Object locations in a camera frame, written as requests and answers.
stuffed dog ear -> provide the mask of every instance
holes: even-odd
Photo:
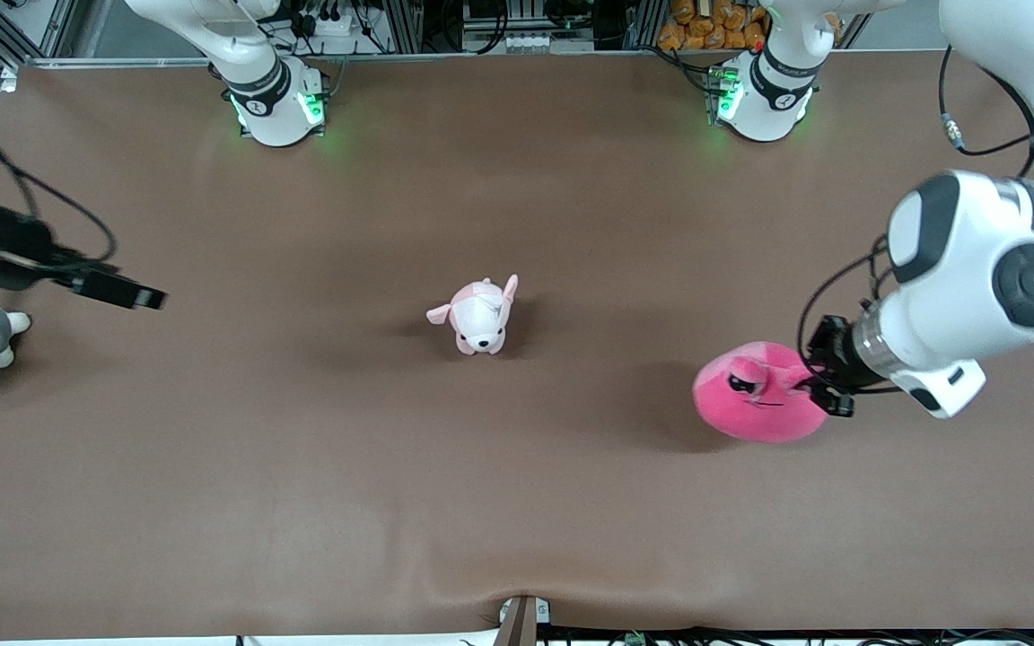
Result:
[[[513,274],[509,277],[509,282],[506,282],[506,289],[501,291],[500,297],[513,300],[514,296],[516,295],[517,295],[517,275]]]
[[[447,317],[449,316],[449,309],[451,309],[451,307],[452,307],[451,305],[447,304],[443,305],[442,307],[433,308],[431,310],[426,311],[425,317],[430,319],[430,324],[434,324],[434,326],[439,326],[440,324],[444,324],[445,319],[447,319]]]

black cable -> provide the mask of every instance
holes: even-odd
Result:
[[[877,302],[878,300],[880,300],[880,285],[882,285],[883,282],[885,282],[890,275],[891,275],[891,267],[889,267],[889,269],[883,270],[880,273],[879,277],[875,279],[875,282],[873,283],[873,300],[877,300]]]
[[[365,9],[364,17],[362,17],[362,11],[358,8],[359,4],[361,4],[362,8]],[[369,5],[366,5],[363,0],[349,0],[349,6],[354,8],[354,17],[357,18],[357,24],[361,25],[362,36],[367,37],[369,41],[373,43],[374,48],[377,48],[377,52],[389,54],[390,50],[387,50],[385,44],[382,44],[382,40],[377,39],[377,32],[373,29],[374,25],[370,22]]]
[[[509,29],[509,5],[506,3],[506,0],[499,0],[497,1],[497,4],[500,5],[500,13],[497,13],[496,25],[493,26],[492,36],[490,36],[489,40],[485,43],[485,48],[477,50],[476,52],[468,52],[467,50],[460,48],[459,44],[456,44],[456,42],[454,42],[453,34],[449,33],[449,18],[452,17],[451,8],[454,5],[454,0],[445,0],[445,2],[442,3],[442,12],[438,13],[438,21],[442,24],[442,34],[445,36],[445,39],[449,44],[449,49],[463,54],[483,55],[492,52],[497,44],[500,44],[500,41],[505,40],[506,30]],[[454,22],[455,24],[459,24],[462,20],[455,17]]]
[[[637,50],[643,50],[644,52],[652,52],[653,54],[657,54],[658,57],[661,57],[663,61],[669,63],[669,65],[675,65],[677,69],[680,69],[681,73],[685,74],[685,78],[687,79],[687,81],[689,81],[690,85],[693,85],[693,87],[696,87],[701,92],[705,94],[714,94],[718,96],[723,94],[721,90],[716,90],[712,89],[712,87],[701,85],[701,82],[698,82],[697,79],[693,76],[694,72],[707,73],[707,68],[702,68],[702,66],[686,63],[685,61],[680,60],[680,57],[678,57],[675,52],[665,53],[664,50],[653,48],[652,44],[640,44],[637,47]]]
[[[813,291],[813,295],[809,297],[808,303],[804,305],[804,309],[800,311],[800,318],[796,324],[796,352],[799,355],[801,363],[804,364],[804,367],[808,368],[809,372],[813,373],[814,377],[817,377],[821,383],[828,386],[830,389],[834,389],[837,392],[846,394],[888,394],[902,391],[902,389],[893,388],[893,386],[887,386],[887,388],[882,389],[859,390],[849,389],[846,386],[833,383],[832,380],[822,375],[820,371],[817,371],[817,369],[809,363],[808,355],[804,352],[804,326],[808,324],[809,315],[812,314],[813,307],[816,307],[818,300],[824,296],[825,291],[828,291],[829,287],[832,287],[838,281],[841,280],[841,278],[844,278],[845,275],[849,275],[858,267],[873,262],[876,256],[882,254],[885,250],[886,249],[883,248],[875,248],[874,250],[871,250],[871,252],[861,255],[861,257],[856,258],[856,260],[850,262],[845,267],[842,267],[842,269],[839,269],[835,274],[830,275],[824,282],[820,283],[820,286],[817,287],[817,289]],[[731,630],[724,630],[724,633],[731,633]],[[761,643],[760,641],[756,641],[755,643],[757,643],[758,646],[771,646],[768,645],[768,643]]]
[[[702,68],[702,66],[694,65],[692,63],[686,63],[685,61],[681,61],[680,58],[677,57],[677,54],[675,52],[665,52],[665,50],[657,48],[657,45],[655,44],[638,44],[636,48],[637,50],[643,52],[652,52],[653,54],[657,54],[658,57],[661,57],[662,61],[669,63],[669,65],[683,66],[683,68],[686,69],[698,71],[701,73],[706,73],[709,70],[707,66],[703,66]]]
[[[26,212],[28,212],[26,215],[37,219],[39,214],[37,213],[37,201],[34,199],[34,192],[31,191],[30,185],[26,184],[26,179],[22,173],[20,173],[20,168],[18,168],[16,163],[8,158],[2,148],[0,148],[0,163],[7,167],[8,172],[10,172],[10,177],[13,180],[13,183],[16,183],[18,191],[22,193],[22,197],[24,197],[24,201],[26,202]]]
[[[972,641],[972,639],[980,639],[982,637],[1010,639],[1013,642],[1023,642],[1027,643],[1029,646],[1034,646],[1034,637],[1016,633],[1013,629],[981,629],[980,633],[973,633],[972,635],[968,635],[968,637],[961,637],[952,642],[948,642],[948,646],[956,646],[957,643],[964,643]]]
[[[102,233],[103,237],[105,237],[105,250],[97,257],[83,258],[81,262],[66,263],[66,265],[39,265],[34,267],[34,269],[39,271],[73,271],[75,269],[83,269],[84,267],[90,267],[92,265],[98,265],[98,263],[111,260],[111,258],[119,252],[119,239],[114,236],[114,232],[111,230],[110,226],[108,226],[101,218],[98,218],[97,215],[91,213],[90,209],[84,208],[84,206],[74,201],[73,197],[66,195],[62,191],[58,191],[57,188],[51,187],[51,185],[47,184],[45,181],[41,181],[29,172],[26,172],[24,168],[18,166],[12,162],[12,160],[5,156],[2,148],[0,148],[0,163],[7,166],[10,175],[16,176],[20,191],[24,193],[26,201],[29,202],[28,208],[31,209],[29,216],[36,218],[36,220],[39,218],[39,214],[37,213],[37,203],[34,202],[33,192],[26,186],[26,181],[29,181],[30,183],[36,185],[36,187],[41,188],[42,191],[45,191],[50,195],[54,196],[55,199],[61,201],[62,204],[69,206],[69,208],[78,210],[78,212],[89,220],[91,224],[97,226],[98,230]]]
[[[591,17],[582,18],[579,21],[570,21],[565,17],[555,17],[546,13],[545,18],[548,18],[550,24],[556,25],[557,29],[568,29],[568,30],[585,29],[587,28],[587,26],[592,25]]]
[[[937,95],[937,102],[939,102],[940,106],[941,119],[951,119],[950,114],[948,114],[947,99],[944,98],[944,86],[945,83],[947,83],[945,79],[947,79],[948,76],[948,61],[951,59],[951,52],[952,48],[951,44],[949,44],[947,49],[944,49],[944,55],[940,61],[940,78],[939,78],[939,85],[937,85],[936,95]],[[1027,126],[1029,127],[1029,133],[1024,134],[1023,136],[1017,136],[1015,140],[1010,140],[1010,142],[1004,142],[1003,144],[1000,144],[998,146],[984,148],[982,151],[969,150],[968,148],[964,147],[963,142],[961,142],[960,146],[955,146],[955,142],[952,143],[952,147],[954,147],[956,151],[960,151],[961,154],[972,156],[972,158],[977,158],[977,156],[991,155],[993,153],[1006,151],[1008,150],[1008,148],[1027,142],[1027,140],[1029,140],[1031,135],[1034,134],[1034,116],[1031,115],[1031,109],[1029,107],[1029,105],[1027,105],[1027,102],[1025,101],[1024,97],[1022,97],[1021,93],[1018,93],[1016,89],[1014,89],[1014,87],[1006,85],[1006,83],[1002,79],[998,78],[997,74],[994,74],[989,70],[984,70],[984,73],[987,73],[989,76],[993,79],[993,81],[997,82],[997,84],[1000,85],[1001,89],[1006,93],[1008,93],[1009,97],[1012,98],[1012,101],[1016,102],[1016,107],[1018,107],[1018,111],[1021,111],[1021,114],[1024,116],[1024,121],[1027,123]],[[1029,156],[1027,156],[1027,160],[1024,163],[1024,166],[1021,167],[1021,172],[1017,173],[1017,177],[1023,177],[1024,175],[1026,175],[1027,172],[1029,172],[1029,168],[1031,168],[1031,164],[1033,163],[1034,163],[1034,151],[1029,151]]]

green led light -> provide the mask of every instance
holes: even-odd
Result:
[[[230,97],[230,104],[234,106],[234,112],[238,114],[238,123],[242,124],[242,127],[246,126],[246,115],[242,114],[242,106],[238,105],[238,99]]]
[[[311,124],[322,123],[322,99],[315,94],[298,94],[298,102],[303,107],[305,119]]]
[[[743,85],[735,82],[731,89],[721,98],[721,105],[718,107],[718,116],[721,119],[731,119],[736,116],[736,105],[744,97]]]

plush toy eye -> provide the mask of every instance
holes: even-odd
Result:
[[[753,383],[752,381],[746,381],[743,379],[739,379],[739,377],[736,377],[735,375],[729,375],[729,388],[731,388],[735,392],[747,392],[750,394],[756,392],[755,383]]]

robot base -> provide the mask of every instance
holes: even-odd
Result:
[[[744,139],[776,142],[784,139],[804,118],[804,110],[809,99],[813,97],[813,90],[809,90],[800,99],[792,94],[785,94],[779,99],[784,99],[787,110],[772,110],[768,105],[768,99],[752,86],[753,58],[754,54],[744,52],[732,61],[723,63],[725,69],[735,70],[736,79],[731,89],[716,101],[718,104],[710,116],[714,116],[719,122],[729,124]]]
[[[243,110],[237,99],[231,99],[238,111],[242,136],[272,147],[292,146],[309,134],[324,134],[330,102],[329,80],[321,70],[311,68],[299,58],[284,58],[283,61],[290,66],[290,90],[275,102],[270,114],[251,114],[249,101]]]

